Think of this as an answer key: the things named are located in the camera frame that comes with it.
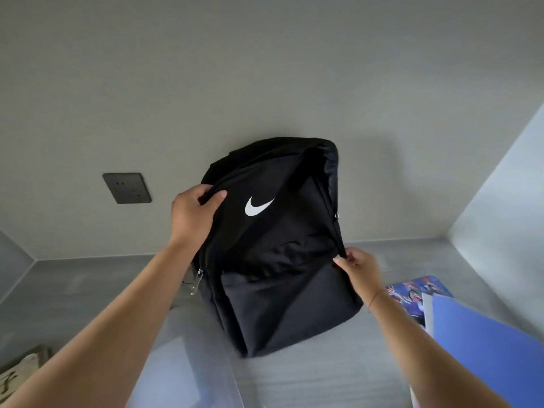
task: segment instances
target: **electrical outlet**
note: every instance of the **electrical outlet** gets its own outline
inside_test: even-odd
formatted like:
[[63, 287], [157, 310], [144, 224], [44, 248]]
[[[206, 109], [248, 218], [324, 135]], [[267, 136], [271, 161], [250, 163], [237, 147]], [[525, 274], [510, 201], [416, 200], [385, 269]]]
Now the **electrical outlet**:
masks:
[[102, 177], [117, 203], [151, 203], [140, 173], [104, 173]]

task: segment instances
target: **nike backpack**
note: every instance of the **nike backpack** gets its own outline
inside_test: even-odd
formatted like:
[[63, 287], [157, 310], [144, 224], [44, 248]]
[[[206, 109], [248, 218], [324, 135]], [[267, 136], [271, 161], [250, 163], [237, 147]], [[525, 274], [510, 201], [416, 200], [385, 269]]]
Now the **nike backpack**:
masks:
[[275, 137], [211, 164], [201, 203], [225, 189], [196, 254], [194, 283], [242, 357], [266, 355], [361, 308], [337, 215], [338, 152], [323, 139]]

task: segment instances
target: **silver zipper pull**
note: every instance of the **silver zipper pull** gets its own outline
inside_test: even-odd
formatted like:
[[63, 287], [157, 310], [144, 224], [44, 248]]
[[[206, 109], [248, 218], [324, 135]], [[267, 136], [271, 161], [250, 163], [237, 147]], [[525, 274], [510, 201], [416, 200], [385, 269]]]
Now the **silver zipper pull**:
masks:
[[202, 269], [199, 269], [199, 271], [196, 273], [193, 286], [191, 286], [191, 295], [194, 295], [199, 290], [200, 281], [202, 280], [203, 275], [204, 271]]

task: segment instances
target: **person's left arm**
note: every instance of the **person's left arm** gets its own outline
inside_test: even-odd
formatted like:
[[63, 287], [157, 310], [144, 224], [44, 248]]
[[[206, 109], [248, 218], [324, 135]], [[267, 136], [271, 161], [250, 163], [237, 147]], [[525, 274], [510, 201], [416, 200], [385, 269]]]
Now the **person's left arm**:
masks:
[[138, 277], [40, 368], [5, 408], [124, 407], [195, 253], [226, 196], [198, 185], [172, 203], [172, 236]]

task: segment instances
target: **white swoosh logo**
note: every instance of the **white swoosh logo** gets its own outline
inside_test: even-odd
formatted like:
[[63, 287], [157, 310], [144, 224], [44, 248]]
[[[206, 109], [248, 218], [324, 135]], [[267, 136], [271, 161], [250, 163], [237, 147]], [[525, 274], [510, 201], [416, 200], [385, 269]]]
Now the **white swoosh logo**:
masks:
[[245, 214], [247, 214], [247, 216], [255, 216], [255, 215], [258, 215], [260, 212], [262, 212], [263, 210], [265, 210], [268, 206], [270, 206], [270, 204], [274, 202], [274, 199], [272, 199], [270, 202], [268, 203], [265, 203], [264, 205], [260, 205], [260, 206], [253, 206], [251, 204], [251, 197], [249, 198], [248, 200], [248, 203], [245, 204]]

